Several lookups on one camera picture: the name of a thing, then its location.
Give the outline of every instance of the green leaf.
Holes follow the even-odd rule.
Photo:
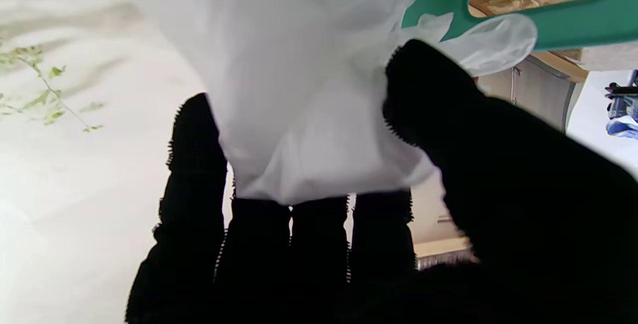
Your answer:
[[[46,104],[46,97],[48,97],[48,94],[50,94],[50,90],[46,90],[45,92],[43,92],[40,97],[38,97],[37,99],[34,99],[33,101],[29,102],[28,104],[26,104],[25,106],[23,106],[22,108],[25,110],[29,110],[30,108],[32,108],[33,106],[36,106],[36,104]]]
[[[52,67],[48,74],[48,78],[54,79],[58,76],[61,76],[61,74],[64,74],[64,71],[66,71],[66,66],[62,67],[62,69],[58,69],[57,67]]]

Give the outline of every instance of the green object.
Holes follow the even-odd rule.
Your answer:
[[[576,0],[518,13],[538,27],[536,50],[570,49],[638,40],[638,0]],[[417,0],[406,12],[403,26],[414,26],[424,13],[453,12],[445,38],[454,38],[485,20],[470,15],[469,0]]]

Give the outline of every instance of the gloved hand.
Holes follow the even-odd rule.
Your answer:
[[[397,49],[385,74],[388,79],[383,117],[402,140],[420,147],[437,164],[463,121],[457,113],[484,99],[474,79],[453,60],[420,40]]]

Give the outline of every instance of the plant stem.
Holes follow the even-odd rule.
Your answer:
[[[66,108],[67,111],[69,111],[73,116],[75,116],[75,118],[78,119],[78,121],[82,122],[82,124],[84,125],[84,127],[86,127],[86,129],[91,130],[91,126],[89,126],[89,124],[87,124],[86,122],[84,122],[84,120],[82,120],[82,118],[80,117],[80,115],[78,115],[77,113],[75,113],[75,111],[71,110],[71,108],[69,106],[67,106],[64,101],[62,101],[62,98],[60,97],[60,95],[57,94],[57,92],[55,92],[55,90],[51,87],[51,85],[48,83],[48,81],[44,78],[42,71],[40,71],[40,69],[36,66],[36,65],[32,65],[31,63],[29,63],[29,61],[26,61],[22,58],[17,58],[18,61],[21,61],[22,63],[25,63],[25,65],[29,66],[32,70],[34,70],[36,72],[36,74],[38,74],[39,78],[42,79],[42,82],[45,84],[46,88],[48,88],[48,90],[55,96],[57,97],[57,100],[60,101],[60,103],[62,104],[62,106],[64,106],[64,108]]]

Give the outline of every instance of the green plastic handle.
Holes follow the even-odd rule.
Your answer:
[[[537,50],[614,44],[638,39],[637,0],[576,0],[520,11],[538,27]],[[454,12],[446,38],[459,36],[485,20],[470,15],[469,0],[417,0],[407,11],[403,26],[414,26],[424,13]]]

